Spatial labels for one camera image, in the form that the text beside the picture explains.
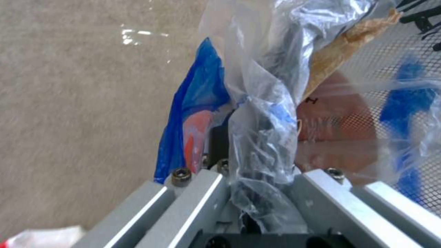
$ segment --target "brown paper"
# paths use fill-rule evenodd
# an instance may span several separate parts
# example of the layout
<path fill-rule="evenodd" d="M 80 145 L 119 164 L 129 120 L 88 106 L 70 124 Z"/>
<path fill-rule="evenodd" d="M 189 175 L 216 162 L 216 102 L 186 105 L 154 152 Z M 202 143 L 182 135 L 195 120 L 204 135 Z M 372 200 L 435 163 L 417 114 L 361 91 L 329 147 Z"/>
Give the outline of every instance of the brown paper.
<path fill-rule="evenodd" d="M 303 94 L 306 99 L 327 77 L 365 44 L 375 39 L 398 22 L 401 13 L 391 9 L 389 17 L 357 23 L 333 42 L 312 55 L 310 78 Z"/>

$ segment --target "gray metal bar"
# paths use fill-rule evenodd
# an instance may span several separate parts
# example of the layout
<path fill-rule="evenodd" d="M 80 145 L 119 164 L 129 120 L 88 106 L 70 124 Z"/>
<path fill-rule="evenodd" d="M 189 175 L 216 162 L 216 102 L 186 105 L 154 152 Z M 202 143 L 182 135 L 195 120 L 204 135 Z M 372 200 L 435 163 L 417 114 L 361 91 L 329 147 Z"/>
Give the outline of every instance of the gray metal bar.
<path fill-rule="evenodd" d="M 199 230 L 213 231 L 228 199 L 225 178 L 202 170 L 136 247 L 188 247 Z"/>
<path fill-rule="evenodd" d="M 134 247 L 174 198 L 167 187 L 147 181 L 73 248 Z"/>
<path fill-rule="evenodd" d="M 322 170 L 295 178 L 291 191 L 315 233 L 341 232 L 356 247 L 419 247 Z"/>
<path fill-rule="evenodd" d="M 441 219 L 390 186 L 375 182 L 351 191 L 423 247 L 441 247 Z"/>

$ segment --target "plastic bag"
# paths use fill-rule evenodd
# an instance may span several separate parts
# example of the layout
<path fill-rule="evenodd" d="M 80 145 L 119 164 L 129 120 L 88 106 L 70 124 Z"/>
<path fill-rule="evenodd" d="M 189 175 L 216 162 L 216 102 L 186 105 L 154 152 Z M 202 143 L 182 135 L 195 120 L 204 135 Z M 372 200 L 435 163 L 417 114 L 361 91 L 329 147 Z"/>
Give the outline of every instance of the plastic bag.
<path fill-rule="evenodd" d="M 310 57 L 376 2 L 212 0 L 207 5 L 200 30 L 224 54 L 225 85 L 237 106 L 229 121 L 232 201 L 262 232 L 306 231 L 281 189 L 294 179 L 295 109 L 309 79 Z"/>
<path fill-rule="evenodd" d="M 383 180 L 441 216 L 441 8 L 401 1 L 399 24 L 364 46 L 299 106 L 296 162 Z"/>
<path fill-rule="evenodd" d="M 80 226 L 26 230 L 0 244 L 0 248 L 69 248 L 84 234 Z"/>
<path fill-rule="evenodd" d="M 203 150 L 204 132 L 211 120 L 211 112 L 230 99 L 223 80 L 221 59 L 210 40 L 205 39 L 173 98 L 168 123 L 159 144 L 155 182 L 163 184 L 172 170 L 186 166 L 184 149 L 187 150 L 188 167 L 193 172 L 198 170 L 193 166 L 193 157 L 198 159 Z"/>

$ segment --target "clear plastic bag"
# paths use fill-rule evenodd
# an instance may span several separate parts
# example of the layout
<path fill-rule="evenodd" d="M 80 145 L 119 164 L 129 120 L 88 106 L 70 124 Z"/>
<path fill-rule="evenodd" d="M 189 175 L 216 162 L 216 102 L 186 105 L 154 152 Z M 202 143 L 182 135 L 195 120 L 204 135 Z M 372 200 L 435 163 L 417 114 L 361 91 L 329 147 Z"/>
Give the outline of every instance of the clear plastic bag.
<path fill-rule="evenodd" d="M 355 184 L 383 180 L 441 216 L 441 7 L 397 7 L 399 23 L 297 108 L 296 163 L 340 167 Z"/>
<path fill-rule="evenodd" d="M 281 189 L 294 179 L 295 109 L 308 83 L 310 57 L 376 2 L 212 0 L 207 5 L 200 31 L 223 54 L 225 85 L 237 106 L 229 121 L 232 201 L 262 232 L 306 231 Z"/>

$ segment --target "beige carpet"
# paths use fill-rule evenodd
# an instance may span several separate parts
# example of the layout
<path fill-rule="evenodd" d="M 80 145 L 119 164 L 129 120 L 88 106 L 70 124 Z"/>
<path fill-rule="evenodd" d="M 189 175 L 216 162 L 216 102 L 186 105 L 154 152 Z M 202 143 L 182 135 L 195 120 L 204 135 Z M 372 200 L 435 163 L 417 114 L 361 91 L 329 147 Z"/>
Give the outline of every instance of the beige carpet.
<path fill-rule="evenodd" d="M 0 3 L 0 240 L 89 229 L 152 179 L 204 6 Z"/>

